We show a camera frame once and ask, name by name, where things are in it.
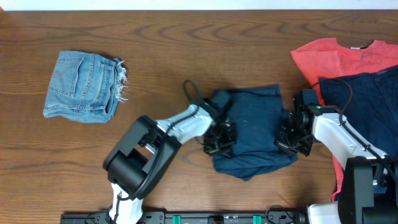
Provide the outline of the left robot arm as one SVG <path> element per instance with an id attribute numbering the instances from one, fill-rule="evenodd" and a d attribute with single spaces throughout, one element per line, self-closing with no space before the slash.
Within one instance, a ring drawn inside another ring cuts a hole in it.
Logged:
<path id="1" fill-rule="evenodd" d="M 167 119 L 139 117 L 103 162 L 114 198 L 106 223 L 137 223 L 143 199 L 165 174 L 183 144 L 203 137 L 209 156 L 232 156 L 236 134 L 228 110 L 233 97 L 225 90 L 198 100 Z"/>

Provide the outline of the dark navy blue shorts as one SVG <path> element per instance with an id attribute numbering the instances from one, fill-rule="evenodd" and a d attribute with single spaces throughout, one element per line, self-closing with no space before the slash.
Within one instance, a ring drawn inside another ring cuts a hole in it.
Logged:
<path id="1" fill-rule="evenodd" d="M 292 165 L 297 155 L 274 145 L 280 125 L 289 117 L 279 85 L 228 90 L 234 104 L 228 111 L 236 130 L 231 157 L 213 157 L 215 171 L 249 181 Z"/>

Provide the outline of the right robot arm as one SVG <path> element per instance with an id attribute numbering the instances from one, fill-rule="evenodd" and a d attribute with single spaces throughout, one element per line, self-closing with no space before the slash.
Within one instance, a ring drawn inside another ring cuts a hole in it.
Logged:
<path id="1" fill-rule="evenodd" d="M 280 210 L 279 223 L 397 223 L 397 158 L 373 146 L 336 106 L 319 104 L 315 90 L 293 97 L 294 112 L 282 123 L 274 144 L 308 156 L 324 144 L 344 171 L 340 199 Z"/>

